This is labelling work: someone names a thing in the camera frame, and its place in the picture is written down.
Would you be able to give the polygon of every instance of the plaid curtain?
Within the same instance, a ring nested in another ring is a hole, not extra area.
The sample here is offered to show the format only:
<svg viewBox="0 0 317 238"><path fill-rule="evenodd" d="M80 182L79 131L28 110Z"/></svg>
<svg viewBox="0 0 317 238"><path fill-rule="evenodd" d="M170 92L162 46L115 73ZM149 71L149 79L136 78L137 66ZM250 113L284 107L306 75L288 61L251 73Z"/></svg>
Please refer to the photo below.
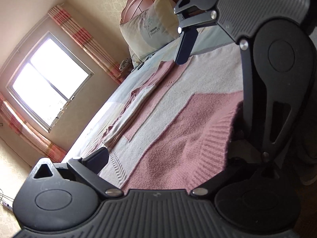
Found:
<svg viewBox="0 0 317 238"><path fill-rule="evenodd" d="M4 96L0 93L0 116L22 139L35 148L39 153L48 157L54 163L63 160L66 152L54 145L40 133L38 133L31 125L29 125L23 117L13 109Z"/></svg>
<svg viewBox="0 0 317 238"><path fill-rule="evenodd" d="M82 28L71 15L57 5L49 11L49 16L118 84L124 80L120 76L119 64L101 45Z"/></svg>

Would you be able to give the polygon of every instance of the robotic arm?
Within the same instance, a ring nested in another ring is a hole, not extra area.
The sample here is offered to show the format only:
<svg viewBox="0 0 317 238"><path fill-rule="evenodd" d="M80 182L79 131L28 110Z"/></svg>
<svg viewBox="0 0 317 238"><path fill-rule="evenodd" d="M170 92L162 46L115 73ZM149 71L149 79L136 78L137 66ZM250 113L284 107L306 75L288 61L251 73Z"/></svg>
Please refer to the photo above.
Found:
<svg viewBox="0 0 317 238"><path fill-rule="evenodd" d="M97 173L108 162L99 149L66 164L41 159L17 194L16 238L297 237L300 203L273 159L288 141L313 85L316 49L305 33L310 0L179 0L187 61L197 28L218 24L240 46L243 119L262 164L229 160L224 171L193 189L129 190Z"/></svg>

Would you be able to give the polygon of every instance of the pink knit fabric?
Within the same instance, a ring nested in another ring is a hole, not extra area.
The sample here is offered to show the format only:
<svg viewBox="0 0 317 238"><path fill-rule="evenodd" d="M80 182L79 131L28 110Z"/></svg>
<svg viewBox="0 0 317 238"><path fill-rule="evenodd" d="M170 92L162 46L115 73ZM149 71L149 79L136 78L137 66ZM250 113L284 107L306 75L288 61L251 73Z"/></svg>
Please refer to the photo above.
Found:
<svg viewBox="0 0 317 238"><path fill-rule="evenodd" d="M123 184L128 189L187 189L226 164L232 124L243 93L194 94L145 150Z"/></svg>
<svg viewBox="0 0 317 238"><path fill-rule="evenodd" d="M148 116L151 114L153 109L156 107L158 102L162 99L164 94L170 89L170 87L180 78L182 73L187 68L188 63L183 65L176 65L171 69L169 74L162 80L159 86L151 94L148 100L145 102L140 113L137 115L137 118L134 120L133 124L127 129L124 133L124 137L130 141L141 125L145 122Z"/></svg>

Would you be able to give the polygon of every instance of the metal screw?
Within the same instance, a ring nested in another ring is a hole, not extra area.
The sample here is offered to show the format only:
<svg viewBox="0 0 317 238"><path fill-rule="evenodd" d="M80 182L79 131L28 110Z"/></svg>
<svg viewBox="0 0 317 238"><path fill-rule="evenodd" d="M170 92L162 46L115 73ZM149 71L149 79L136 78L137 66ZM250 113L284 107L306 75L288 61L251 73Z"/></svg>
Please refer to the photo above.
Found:
<svg viewBox="0 0 317 238"><path fill-rule="evenodd" d="M208 194L208 190L205 188L196 188L191 191L194 195L205 196Z"/></svg>
<svg viewBox="0 0 317 238"><path fill-rule="evenodd" d="M122 190L119 190L118 188L112 188L112 189L106 190L106 194L110 197L118 198L123 195L123 192Z"/></svg>
<svg viewBox="0 0 317 238"><path fill-rule="evenodd" d="M241 48L241 50L246 51L246 50L248 49L248 47L249 47L248 41L246 41L245 39L242 39L242 40L240 41L240 48Z"/></svg>
<svg viewBox="0 0 317 238"><path fill-rule="evenodd" d="M267 152L263 152L262 158L264 162L269 162L270 161L270 155Z"/></svg>
<svg viewBox="0 0 317 238"><path fill-rule="evenodd" d="M215 20L217 18L217 12L216 11L211 11L210 17Z"/></svg>

